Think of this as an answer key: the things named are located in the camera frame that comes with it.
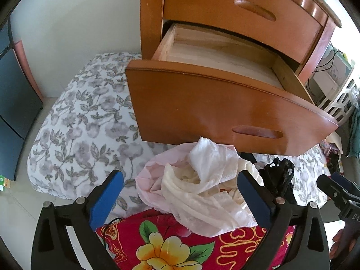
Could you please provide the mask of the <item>person's right hand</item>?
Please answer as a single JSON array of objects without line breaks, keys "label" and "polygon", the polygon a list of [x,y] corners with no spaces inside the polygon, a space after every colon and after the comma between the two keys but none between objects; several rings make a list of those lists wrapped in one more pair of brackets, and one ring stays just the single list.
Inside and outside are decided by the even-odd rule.
[{"label": "person's right hand", "polygon": [[[332,247],[329,251],[329,258],[331,260],[336,256],[336,253],[338,252],[338,248],[340,246],[340,240],[342,238],[343,231],[344,231],[343,229],[340,229],[340,231],[338,231],[338,233],[336,233],[336,235],[333,237],[334,244],[332,245]],[[355,243],[356,243],[356,241],[354,241],[354,240],[352,240],[349,243],[349,246],[348,246],[349,252],[353,249]]]}]

